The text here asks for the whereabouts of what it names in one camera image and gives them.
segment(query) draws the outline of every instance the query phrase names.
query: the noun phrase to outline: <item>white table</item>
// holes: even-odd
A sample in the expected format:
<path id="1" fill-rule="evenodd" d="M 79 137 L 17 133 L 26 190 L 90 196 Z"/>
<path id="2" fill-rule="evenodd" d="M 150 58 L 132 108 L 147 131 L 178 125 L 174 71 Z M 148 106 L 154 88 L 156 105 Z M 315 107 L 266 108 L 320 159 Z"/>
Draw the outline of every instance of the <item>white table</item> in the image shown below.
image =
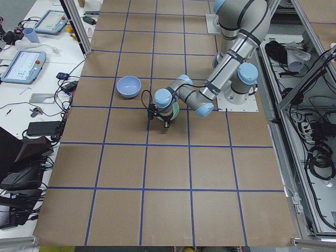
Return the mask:
<path id="1" fill-rule="evenodd" d="M 82 16 L 84 9 L 78 6 L 78 2 L 74 0 L 77 7 L 79 15 Z M 54 5 L 57 0 L 37 0 L 33 5 L 31 10 L 28 12 L 25 19 L 33 16 L 42 17 L 43 14 L 49 9 L 62 10 L 60 5 Z M 85 27 L 90 27 L 94 30 L 94 26 L 83 23 Z M 27 27 L 32 27 L 34 23 L 30 23 Z M 55 54 L 51 51 L 51 48 L 47 46 L 41 46 L 37 48 L 29 48 L 29 50 L 45 51 L 47 54 L 47 59 L 43 68 L 37 79 L 31 85 L 23 85 L 16 83 L 1 83 L 0 85 L 0 108 L 9 103 L 19 103 L 19 102 L 29 102 L 31 95 L 33 93 L 55 93 L 58 89 L 56 78 L 59 72 L 71 72 L 74 67 L 84 60 L 84 56 L 80 50 L 78 43 L 70 37 L 69 33 L 64 29 L 58 35 L 46 35 L 38 34 L 41 44 L 46 44 L 52 47 L 57 47 L 59 54 Z M 4 51 L 0 53 L 1 65 L 9 65 L 11 60 L 17 53 L 17 48 L 15 46 L 6 46 Z M 71 73 L 72 76 L 80 76 L 83 63 L 76 68 L 76 70 Z M 0 67 L 0 73 L 4 73 L 5 67 Z M 69 100 L 69 96 L 63 92 L 59 93 L 59 97 L 62 101 Z M 61 109 L 55 104 L 37 104 L 43 109 L 43 111 L 48 114 L 56 114 L 61 111 Z M 32 118 L 31 111 L 34 106 L 30 104 L 18 104 L 10 105 L 3 109 L 0 109 L 0 127 L 7 130 L 12 135 L 16 136 L 18 139 L 22 138 L 22 132 L 27 129 L 30 122 L 36 121 L 57 121 L 61 119 L 61 115 L 55 115 L 53 117 L 48 117 L 46 115 L 38 115 Z M 54 153 L 50 156 L 55 160 L 58 151 L 58 146 L 54 147 Z M 51 176 L 51 170 L 44 173 L 43 182 L 48 184 Z M 7 230 L 0 230 L 0 239 L 2 238 L 16 238 L 16 237 L 29 237 L 33 235 L 37 221 L 27 221 L 25 225 L 10 228 Z"/>

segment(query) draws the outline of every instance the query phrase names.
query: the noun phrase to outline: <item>table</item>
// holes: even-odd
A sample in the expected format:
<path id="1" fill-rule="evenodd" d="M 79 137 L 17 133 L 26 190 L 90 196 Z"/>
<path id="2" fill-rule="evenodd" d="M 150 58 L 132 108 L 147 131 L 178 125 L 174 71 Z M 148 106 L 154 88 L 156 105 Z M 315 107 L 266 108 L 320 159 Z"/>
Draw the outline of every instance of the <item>table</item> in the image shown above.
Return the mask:
<path id="1" fill-rule="evenodd" d="M 62 10 L 60 5 L 54 5 L 57 1 L 51 0 L 37 0 L 31 10 L 28 12 L 26 18 L 32 16 L 42 16 L 47 10 Z M 83 8 L 79 8 L 80 15 L 83 14 Z M 84 23 L 85 27 L 90 27 L 94 30 L 95 26 Z M 72 39 L 64 29 L 60 34 L 46 35 L 38 34 L 41 44 L 57 47 L 59 54 L 55 54 L 48 46 L 41 46 L 37 48 L 30 48 L 29 50 L 42 50 L 47 54 L 47 59 L 43 65 L 43 69 L 39 73 L 37 79 L 31 85 L 21 85 L 16 83 L 1 83 L 0 85 L 0 107 L 9 103 L 28 102 L 33 93 L 52 93 L 58 89 L 56 75 L 59 72 L 70 72 L 85 58 L 78 46 L 78 43 Z M 2 65 L 9 65 L 17 52 L 15 46 L 6 46 L 4 51 L 0 53 Z M 83 64 L 79 65 L 71 74 L 72 76 L 80 76 Z M 0 68 L 0 72 L 4 72 L 5 68 Z M 78 78 L 70 78 L 69 80 L 78 80 Z M 69 96 L 65 93 L 60 93 L 61 101 L 69 100 Z M 35 104 L 43 109 L 48 114 L 56 114 L 60 112 L 60 108 L 55 104 Z M 30 104 L 18 104 L 5 107 L 0 110 L 0 126 L 10 132 L 17 138 L 22 138 L 22 132 L 27 129 L 28 124 L 33 121 L 57 121 L 61 119 L 61 115 L 47 117 L 46 115 L 38 115 L 37 117 L 30 117 L 30 110 L 34 106 Z M 58 145 L 54 147 L 54 153 L 50 156 L 55 160 L 58 152 Z M 48 184 L 51 171 L 44 173 L 43 182 Z M 28 237 L 33 235 L 36 220 L 28 221 L 24 226 L 18 226 L 8 230 L 0 230 L 0 238 L 15 238 Z"/>
<path id="2" fill-rule="evenodd" d="M 140 96 L 212 71 L 208 1 L 105 1 L 34 234 L 55 246 L 287 246 L 296 236 L 267 121 L 198 117 L 180 103 L 167 130 Z"/>

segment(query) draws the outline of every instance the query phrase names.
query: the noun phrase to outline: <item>black device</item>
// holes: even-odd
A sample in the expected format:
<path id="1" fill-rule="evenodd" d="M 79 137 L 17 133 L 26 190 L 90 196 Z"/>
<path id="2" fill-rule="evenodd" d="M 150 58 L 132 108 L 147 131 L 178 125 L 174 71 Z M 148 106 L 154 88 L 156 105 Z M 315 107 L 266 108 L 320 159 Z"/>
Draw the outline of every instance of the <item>black device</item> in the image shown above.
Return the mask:
<path id="1" fill-rule="evenodd" d="M 95 25 L 97 23 L 93 18 L 88 16 L 83 17 L 83 21 L 90 25 Z"/>
<path id="2" fill-rule="evenodd" d="M 54 135 L 60 126 L 60 121 L 31 122 L 27 129 L 28 136 Z"/>
<path id="3" fill-rule="evenodd" d="M 44 160 L 33 161 L 18 172 L 7 175 L 0 184 L 0 188 L 7 191 L 37 189 L 43 179 Z"/>
<path id="4" fill-rule="evenodd" d="M 311 134 L 314 141 L 327 140 L 327 137 L 336 137 L 336 124 L 330 122 L 312 122 L 311 128 L 313 133 Z"/>
<path id="5" fill-rule="evenodd" d="M 69 79 L 69 77 L 70 77 L 70 74 L 65 73 L 65 72 L 59 72 L 56 75 L 56 78 L 59 79 L 59 80 L 67 80 L 67 79 Z"/>
<path id="6" fill-rule="evenodd" d="M 7 174 L 18 172 L 26 164 L 42 160 L 53 151 L 51 142 L 45 136 L 19 140 L 0 127 L 0 182 Z"/>
<path id="7" fill-rule="evenodd" d="M 77 88 L 78 80 L 72 81 L 64 86 L 61 86 L 61 90 L 68 95 L 74 92 Z"/>
<path id="8" fill-rule="evenodd" d="M 16 27 L 14 31 L 8 31 L 5 32 L 2 28 L 2 25 L 0 25 L 0 34 L 2 36 L 2 40 L 6 42 L 7 45 L 14 45 L 15 41 L 21 40 L 23 38 L 23 28 Z"/>
<path id="9" fill-rule="evenodd" d="M 1 212 L 0 228 L 16 227 L 24 225 L 29 216 L 34 212 L 34 207 L 41 197 L 41 189 L 11 192 L 0 196 Z M 33 215 L 31 219 L 37 219 L 38 215 Z"/>

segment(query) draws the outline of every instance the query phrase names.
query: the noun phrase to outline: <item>light blue bowl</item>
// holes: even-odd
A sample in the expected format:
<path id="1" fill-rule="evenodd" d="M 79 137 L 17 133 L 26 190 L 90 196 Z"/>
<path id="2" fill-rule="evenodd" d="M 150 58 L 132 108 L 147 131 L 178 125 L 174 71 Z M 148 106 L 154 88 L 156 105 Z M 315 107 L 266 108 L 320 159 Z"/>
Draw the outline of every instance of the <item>light blue bowl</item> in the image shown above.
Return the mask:
<path id="1" fill-rule="evenodd" d="M 126 98 L 137 96 L 140 90 L 141 81 L 135 76 L 125 76 L 117 82 L 117 91 Z"/>

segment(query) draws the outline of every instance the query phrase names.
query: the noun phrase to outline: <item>blue tape grid line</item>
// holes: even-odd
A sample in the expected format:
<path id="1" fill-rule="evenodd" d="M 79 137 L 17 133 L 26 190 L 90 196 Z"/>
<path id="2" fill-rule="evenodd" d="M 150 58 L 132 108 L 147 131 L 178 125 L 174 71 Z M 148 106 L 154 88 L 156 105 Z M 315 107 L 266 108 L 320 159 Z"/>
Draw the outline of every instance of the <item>blue tape grid line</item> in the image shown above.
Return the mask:
<path id="1" fill-rule="evenodd" d="M 184 72 L 187 75 L 188 72 L 187 72 L 186 39 L 185 39 L 185 7 L 184 7 L 184 1 L 182 1 L 182 11 L 183 11 Z M 195 222 L 194 222 L 194 201 L 193 201 L 193 175 L 192 175 L 191 148 L 190 148 L 189 109 L 187 109 L 187 134 L 188 134 L 188 165 L 189 165 L 189 184 L 190 184 L 191 232 L 192 232 L 193 246 L 196 246 Z"/>
<path id="2" fill-rule="evenodd" d="M 49 186 L 48 189 L 62 190 L 110 190 L 110 191 L 158 191 L 158 192 L 240 192 L 240 193 L 284 193 L 284 190 L 236 190 L 205 188 L 136 188 L 136 187 L 91 187 L 91 186 Z"/>
<path id="3" fill-rule="evenodd" d="M 118 30 L 118 29 L 95 29 L 95 31 L 101 31 L 101 32 L 113 32 L 113 31 L 117 31 L 117 32 L 122 32 L 122 30 Z M 188 32 L 182 32 L 182 31 L 150 31 L 150 30 L 126 30 L 126 32 L 128 33 L 169 33 L 169 34 L 193 34 L 193 35 L 208 35 L 208 33 L 188 33 Z"/>
<path id="4" fill-rule="evenodd" d="M 156 18 L 157 18 L 157 8 L 158 0 L 155 1 L 155 17 L 154 17 L 154 28 L 153 28 L 153 48 L 152 48 L 152 59 L 151 59 L 151 80 L 150 80 L 150 92 L 152 92 L 152 79 L 153 79 L 153 66 L 154 66 L 154 50 L 155 50 L 155 29 L 156 29 Z M 145 200 L 145 183 L 146 183 L 146 168 L 147 168 L 147 156 L 148 156 L 148 143 L 149 143 L 149 129 L 150 129 L 150 120 L 147 124 L 147 137 L 146 137 L 146 149 L 145 149 L 145 161 L 143 168 L 143 180 L 142 180 L 142 195 L 141 195 L 141 214 L 140 214 L 140 235 L 139 235 L 139 246 L 142 245 L 142 229 L 143 229 L 143 214 L 144 214 L 144 200 Z"/>
<path id="5" fill-rule="evenodd" d="M 131 6 L 131 0 L 129 0 L 128 12 L 130 10 L 130 6 Z M 126 30 L 127 19 L 128 19 L 128 13 L 126 15 L 126 21 L 125 21 L 125 26 L 124 26 L 124 32 L 123 32 L 122 40 L 121 40 L 120 51 L 122 50 L 123 41 L 124 41 L 124 38 L 125 38 L 125 30 Z M 117 76 L 117 73 L 118 73 L 118 70 L 119 70 L 120 58 L 121 58 L 121 53 L 119 53 L 117 69 L 115 70 L 116 71 L 116 73 L 115 73 L 116 76 Z M 111 100 L 110 100 L 110 106 L 112 106 L 113 95 L 114 95 L 114 90 L 115 90 L 115 86 L 116 86 L 116 80 L 117 79 L 114 79 L 114 85 L 113 85 L 113 90 L 112 90 L 112 95 L 111 95 Z M 103 143 L 102 143 L 102 148 L 101 148 L 101 153 L 100 153 L 99 165 L 98 165 L 98 170 L 97 170 L 96 182 L 95 182 L 94 187 L 98 186 L 99 172 L 100 172 L 100 168 L 101 168 L 102 156 L 103 156 L 103 153 L 104 153 L 104 143 L 106 141 L 106 136 L 107 136 L 107 132 L 108 132 L 108 126 L 109 126 L 109 121 L 110 121 L 111 110 L 112 109 L 109 108 L 109 113 L 108 113 L 108 118 L 107 118 L 107 121 L 106 121 L 106 128 L 105 128 L 105 133 L 104 133 L 104 138 L 103 138 Z M 88 221 L 88 227 L 87 227 L 87 232 L 86 232 L 86 237 L 85 237 L 85 242 L 84 242 L 85 246 L 87 246 L 87 244 L 88 244 L 88 238 L 89 238 L 89 234 L 90 234 L 90 227 L 91 227 L 93 208 L 94 208 L 95 199 L 96 199 L 96 192 L 97 192 L 97 190 L 94 189 L 94 191 L 93 191 L 93 197 L 92 197 L 92 203 L 91 203 L 91 209 L 90 209 L 90 216 L 89 216 L 89 221 Z"/>
<path id="6" fill-rule="evenodd" d="M 204 17 L 204 15 L 184 15 L 184 14 L 166 14 L 166 13 L 138 13 L 138 12 L 100 12 L 107 14 L 132 14 L 132 15 L 155 15 L 155 16 L 186 16 L 186 17 Z"/>
<path id="7" fill-rule="evenodd" d="M 124 53 L 124 54 L 154 54 L 154 55 L 177 55 L 177 56 L 184 56 L 184 55 L 187 55 L 187 56 L 205 56 L 205 57 L 213 57 L 214 55 L 213 54 L 174 54 L 174 53 L 171 53 L 171 52 L 143 52 L 143 51 L 112 51 L 112 50 L 102 50 L 102 49 L 93 49 L 92 51 L 102 51 L 104 53 Z"/>
<path id="8" fill-rule="evenodd" d="M 211 13 L 211 6 L 210 2 L 213 2 L 211 0 L 194 0 L 194 1 L 208 1 L 208 6 L 209 10 Z M 77 190 L 93 190 L 93 197 L 92 197 L 92 203 L 91 203 L 91 210 L 90 210 L 90 216 L 89 216 L 89 222 L 88 222 L 88 227 L 87 227 L 87 233 L 86 233 L 86 239 L 85 239 L 85 246 L 87 246 L 88 238 L 89 238 L 89 233 L 90 233 L 90 225 L 91 225 L 91 220 L 92 220 L 92 214 L 93 214 L 93 208 L 95 204 L 95 198 L 96 198 L 96 192 L 98 190 L 115 190 L 115 191 L 141 191 L 142 192 L 142 198 L 141 198 L 141 220 L 140 220 L 140 236 L 139 236 L 139 245 L 142 245 L 142 229 L 143 229 L 143 211 L 144 211 L 144 200 L 145 200 L 145 191 L 170 191 L 170 192 L 190 192 L 190 199 L 191 199 L 191 220 L 192 220 L 192 240 L 193 240 L 193 246 L 196 246 L 196 238 L 195 238 L 195 226 L 194 226 L 194 213 L 193 213 L 193 192 L 236 192 L 238 196 L 238 202 L 239 202 L 239 211 L 240 211 L 240 216 L 241 216 L 241 223 L 243 227 L 243 233 L 244 233 L 244 240 L 245 240 L 245 245 L 247 246 L 247 237 L 246 237 L 246 231 L 245 231 L 245 225 L 244 225 L 244 218 L 243 218 L 243 211 L 242 211 L 242 206 L 241 206 L 241 201 L 240 201 L 240 192 L 248 192 L 248 193 L 258 193 L 258 192 L 269 192 L 269 193 L 283 193 L 284 190 L 240 190 L 238 187 L 238 179 L 237 179 L 237 174 L 236 174 L 236 169 L 235 169 L 235 161 L 234 161 L 234 153 L 233 149 L 234 148 L 272 148 L 271 146 L 234 146 L 232 145 L 232 140 L 231 140 L 231 135 L 230 135 L 230 127 L 229 127 L 229 120 L 228 120 L 228 114 L 225 112 L 225 116 L 227 119 L 227 127 L 228 127 L 228 135 L 229 135 L 229 142 L 230 145 L 191 145 L 191 139 L 190 139 L 190 118 L 189 118 L 189 111 L 190 109 L 184 109 L 187 111 L 187 133 L 188 133 L 188 145 L 174 145 L 174 144 L 149 144 L 149 129 L 150 129 L 150 122 L 148 122 L 148 128 L 147 128 L 147 136 L 146 136 L 146 144 L 134 144 L 134 143 L 106 143 L 106 137 L 107 137 L 107 132 L 108 132 L 108 125 L 109 125 L 109 120 L 110 120 L 110 115 L 112 112 L 112 109 L 144 109 L 144 108 L 127 108 L 127 107 L 113 107 L 112 106 L 112 101 L 113 101 L 113 95 L 115 91 L 115 85 L 118 74 L 118 69 L 119 69 L 119 64 L 120 64 L 120 58 L 121 58 L 121 53 L 135 53 L 135 54 L 152 54 L 152 68 L 151 68 L 151 77 L 150 78 L 141 78 L 141 79 L 150 79 L 150 90 L 152 89 L 152 80 L 153 78 L 153 58 L 155 54 L 160 54 L 160 55 L 183 55 L 185 58 L 185 73 L 187 74 L 187 64 L 186 64 L 186 56 L 213 56 L 213 55 L 193 55 L 193 54 L 186 54 L 186 39 L 185 39 L 185 34 L 200 34 L 200 33 L 186 33 L 185 32 L 185 16 L 197 16 L 201 17 L 198 15 L 185 15 L 185 9 L 184 9 L 184 2 L 182 1 L 183 4 L 183 15 L 179 14 L 157 14 L 157 7 L 158 7 L 158 0 L 156 0 L 156 7 L 155 7 L 155 20 L 154 20 L 154 31 L 131 31 L 130 32 L 150 32 L 154 33 L 153 36 L 153 51 L 150 52 L 131 52 L 131 51 L 122 51 L 122 46 L 123 46 L 123 41 L 125 37 L 125 33 L 129 32 L 126 30 L 127 26 L 127 21 L 128 21 L 128 16 L 129 14 L 137 14 L 137 13 L 131 13 L 129 12 L 130 5 L 131 5 L 131 0 L 129 0 L 129 6 L 128 6 L 128 12 L 125 13 L 126 16 L 126 21 L 125 21 L 125 26 L 124 30 L 110 30 L 110 31 L 122 31 L 123 32 L 123 37 L 122 37 L 122 42 L 121 42 L 121 47 L 120 51 L 108 51 L 108 50 L 95 50 L 95 51 L 104 51 L 104 52 L 109 52 L 109 53 L 119 53 L 119 58 L 118 58 L 118 65 L 116 69 L 116 75 L 115 76 L 82 76 L 84 78 L 90 78 L 90 77 L 95 77 L 95 78 L 113 78 L 114 79 L 114 87 L 112 90 L 112 95 L 111 95 L 111 100 L 110 100 L 110 106 L 109 107 L 104 107 L 104 106 L 73 106 L 73 107 L 79 107 L 79 108 L 106 108 L 109 109 L 108 113 L 108 119 L 106 123 L 106 129 L 104 132 L 104 138 L 102 143 L 88 143 L 88 142 L 63 142 L 62 144 L 98 144 L 102 145 L 102 150 L 100 154 L 100 160 L 99 160 L 99 166 L 97 170 L 97 176 L 96 176 L 96 182 L 94 187 L 76 187 L 76 186 L 50 186 L 49 188 L 52 189 L 77 189 Z M 157 15 L 175 15 L 175 16 L 183 16 L 183 34 L 184 34 L 184 54 L 166 54 L 166 53 L 155 53 L 154 52 L 154 45 L 155 45 L 155 33 L 174 33 L 174 32 L 161 32 L 161 31 L 155 31 L 155 26 L 156 26 L 156 18 Z M 174 80 L 171 78 L 156 78 L 156 79 L 165 79 L 165 80 Z M 144 171 L 143 171 L 143 184 L 142 188 L 122 188 L 122 187 L 98 187 L 98 179 L 99 179 L 99 173 L 100 173 L 100 167 L 101 167 L 101 162 L 102 162 L 102 156 L 104 152 L 104 146 L 105 145 L 137 145 L 137 146 L 145 146 L 145 161 L 144 161 Z M 188 147 L 188 160 L 189 160 L 189 175 L 190 175 L 190 188 L 145 188 L 145 177 L 146 177 L 146 162 L 147 162 L 147 154 L 148 154 L 148 147 L 149 146 L 171 146 L 171 147 L 176 147 L 176 146 L 185 146 Z M 192 164 L 191 164 L 191 148 L 197 148 L 197 147 L 209 147 L 209 148 L 230 148 L 231 149 L 231 154 L 232 154 L 232 162 L 233 162 L 233 169 L 234 169 L 234 174 L 235 174 L 235 181 L 236 181 L 236 189 L 202 189 L 202 188 L 193 188 L 192 184 Z"/>
<path id="9" fill-rule="evenodd" d="M 191 147 L 191 148 L 233 148 L 233 149 L 273 149 L 272 146 L 201 145 L 201 144 L 159 144 L 159 143 L 62 142 L 62 144 L 124 145 L 124 146 L 163 146 L 163 147 Z"/>
<path id="10" fill-rule="evenodd" d="M 238 196 L 238 205 L 239 205 L 240 219 L 242 221 L 241 222 L 241 226 L 243 227 L 243 235 L 244 235 L 244 240 L 245 240 L 245 246 L 248 246 L 247 236 L 246 236 L 246 230 L 245 230 L 245 224 L 244 224 L 243 208 L 241 206 L 242 202 L 240 200 L 240 193 L 239 193 L 239 186 L 238 186 L 238 176 L 237 176 L 236 165 L 235 165 L 235 157 L 234 157 L 233 147 L 232 147 L 232 139 L 231 139 L 229 116 L 228 116 L 228 112 L 227 111 L 225 112 L 225 117 L 226 117 L 227 131 L 228 131 L 229 142 L 230 142 L 230 149 L 231 149 L 231 158 L 232 158 L 233 170 L 234 170 L 234 174 L 235 174 L 235 182 L 236 182 L 236 189 L 237 189 L 237 196 Z"/>

